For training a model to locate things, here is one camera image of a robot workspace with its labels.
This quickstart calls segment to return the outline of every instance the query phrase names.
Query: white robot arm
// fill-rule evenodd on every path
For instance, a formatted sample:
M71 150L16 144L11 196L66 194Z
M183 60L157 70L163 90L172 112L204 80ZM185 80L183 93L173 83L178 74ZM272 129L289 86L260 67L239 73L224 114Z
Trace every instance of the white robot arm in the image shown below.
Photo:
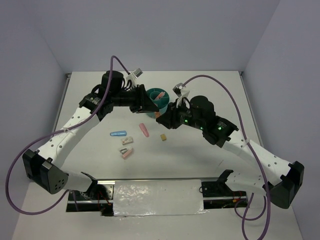
M36 151L28 149L22 156L24 168L28 178L35 181L51 194L62 189L77 190L88 197L96 196L97 191L105 193L105 188L98 181L85 172L64 172L61 170L66 158L81 139L103 118L113 111L114 107L129 107L132 113L157 112L158 107L147 96L143 84L136 85L135 79L141 75L136 70L128 77L129 84L124 85L122 73L113 71L112 81L106 100L102 107L85 124L69 129L86 119L100 104L109 81L109 71L102 76L101 84L95 86L91 93L86 95L79 103L79 107L70 120L63 126L63 132L53 136L47 143Z
M97 191L106 196L104 186L87 173L63 172L66 158L79 141L102 119L112 112L115 106L127 106L133 113L157 112L156 107L146 94L144 85L133 84L128 91L123 86L123 75L114 71L108 98L101 109L88 122L78 128L68 128L86 120L100 103L105 93L108 72L103 75L101 84L93 88L84 97L71 119L63 126L63 133L55 135L37 151L27 150L23 162L27 176L34 180L49 193L55 194L62 189L77 190L88 197L95 196ZM271 201L280 208L287 209L297 194L303 180L304 167L301 163L283 160L255 142L245 139L242 132L233 123L219 117L214 111L214 105L205 96L195 96L186 106L189 91L173 89L179 96L175 102L169 103L166 112L156 121L168 129L176 129L187 125L202 131L203 137L212 145L229 151L252 167L251 176L226 169L217 182L221 191L245 191L265 195L265 183L260 176L260 168L248 143L258 155L265 171L270 188Z

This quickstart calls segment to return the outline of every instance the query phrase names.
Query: white enclosure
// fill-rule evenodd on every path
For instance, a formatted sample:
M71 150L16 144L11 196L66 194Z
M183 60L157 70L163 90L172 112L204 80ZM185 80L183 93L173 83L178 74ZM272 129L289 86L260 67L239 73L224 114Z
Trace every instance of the white enclosure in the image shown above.
M103 73L99 71L72 73L59 115L58 129L64 125L77 108L79 95L84 96L90 92L92 86L101 81ZM153 87L165 89L169 92L170 98L175 99L176 95L170 90L170 87L200 73L219 79L229 89L241 112L247 135L252 141L259 143L258 132L250 112L243 83L237 71L146 71L138 78L138 82L144 83L147 89ZM218 84L208 78L198 78L187 86L190 89L190 98L201 94L207 96L211 102L215 103L214 109L218 115L239 126L236 109L228 94ZM142 134L139 123L146 125L150 135L148 138ZM118 152L118 148L121 146L121 137L109 135L110 132L115 130L126 130L128 136L133 136L131 146L134 148L134 152L126 160L123 160ZM167 140L164 142L160 139L162 133L167 136ZM144 113L132 114L127 107L115 107L111 114L107 114L97 126L91 129L70 153L62 169L66 172L73 171L76 173L86 171L98 179L122 180L212 178L219 177L226 169L232 169L244 176L254 176L254 169L251 165L235 154L209 144L198 129L184 125L175 130L166 129ZM158 196L160 200L163 199L162 204L158 204L159 208L162 206L161 209L155 208L153 205L154 202L159 201L158 198L154 199L154 196L157 196L156 194L148 195L149 201L144 202L142 196L138 194L139 191L137 191L137 186L141 187L142 185L136 182L136 186L132 183L128 188L139 195L137 197L139 201L135 201L136 196L131 196L132 202L127 203L127 208L124 208L123 205L120 207L122 211L125 210L126 216L129 215L128 217L101 217L99 214L92 214L92 212L78 213L81 215L65 212L67 201L65 198L61 204L47 214L32 216L32 219L30 219L30 216L21 214L14 231L13 240L40 239L44 234L47 234L47 240L63 238L86 240L88 236L99 238L106 236L107 233L111 238L127 239L129 236L134 240L149 240L152 239L151 236L155 239L184 240L193 240L195 236L215 240L232 239L234 235L241 236L241 220L235 215L232 208L209 209L204 214L195 214L195 212L202 211L199 209L199 204L191 206L190 200L197 202L200 185L196 189L192 188L192 193L190 193L192 197L183 199L177 198L177 196L183 197L183 194L178 194L178 190L175 194L170 191L170 189L173 189L173 185L177 185L177 183L173 183L172 180L166 180L165 182L167 182L168 193ZM114 186L115 191L119 190L117 189L117 183ZM115 204L116 201L117 203L120 202L117 195L116 193L113 199L113 211L116 215L120 213L119 205ZM37 211L46 204L52 203L53 198L57 199L57 196L52 196L37 184L31 183L22 207L30 211ZM170 212L175 213L175 215L168 215L167 208L162 209L167 200L170 200L171 203L168 203L166 207L174 208ZM154 213L159 213L162 216L146 216L147 220L130 216L141 213L141 210L144 209L141 208L143 203L145 203L144 206L149 204L147 207L149 211L152 209ZM263 208L261 195L257 195L251 208L250 217L259 215ZM258 238L263 230L264 221L265 219L262 217L257 222L246 224L249 239ZM35 231L33 226L37 226L39 230ZM292 207L284 210L272 206L271 224L265 240L302 240Z
M303 238L319 238L319 12L318 0L2 0L1 239L19 217L5 197L12 160L52 130L65 74L106 71L111 55L130 70L244 71L265 147L305 166L292 205ZM28 185L19 161L19 207Z

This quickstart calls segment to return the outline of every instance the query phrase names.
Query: white plastic sheet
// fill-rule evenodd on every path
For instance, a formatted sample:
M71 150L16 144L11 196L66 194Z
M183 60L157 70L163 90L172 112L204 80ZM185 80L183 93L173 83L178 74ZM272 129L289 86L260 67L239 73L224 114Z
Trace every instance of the white plastic sheet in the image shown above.
M204 210L201 181L117 181L114 186L115 216L194 215Z

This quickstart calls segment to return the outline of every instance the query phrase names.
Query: orange wire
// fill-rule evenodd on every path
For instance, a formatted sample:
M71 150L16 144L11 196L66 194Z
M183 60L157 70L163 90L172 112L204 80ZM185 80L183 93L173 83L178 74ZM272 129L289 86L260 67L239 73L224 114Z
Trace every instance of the orange wire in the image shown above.
M104 200L106 200L106 202L108 203L108 205L110 206L111 205L111 203L108 201L108 199L106 199L104 196L103 196L103 194L102 194L102 192L100 191L100 194L101 194L101 196L104 198Z
M238 202L238 201L240 201L240 200L241 200L241 197L242 197L242 192L241 192L241 191L238 191L238 192L239 192L239 194L240 194L240 197L235 200L235 203Z

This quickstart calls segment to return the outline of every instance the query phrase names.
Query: white wall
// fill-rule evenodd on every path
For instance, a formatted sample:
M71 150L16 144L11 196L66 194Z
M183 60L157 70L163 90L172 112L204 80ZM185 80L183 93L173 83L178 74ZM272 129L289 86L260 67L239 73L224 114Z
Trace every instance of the white wall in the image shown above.
M5 178L17 153L52 130L65 76L21 2L0 1L0 238L9 240L18 213L5 197ZM21 207L28 178L22 160L10 192Z
M22 0L65 72L244 70L279 0Z
M320 1L281 0L245 71L265 146L305 166L293 208L305 240L320 236Z

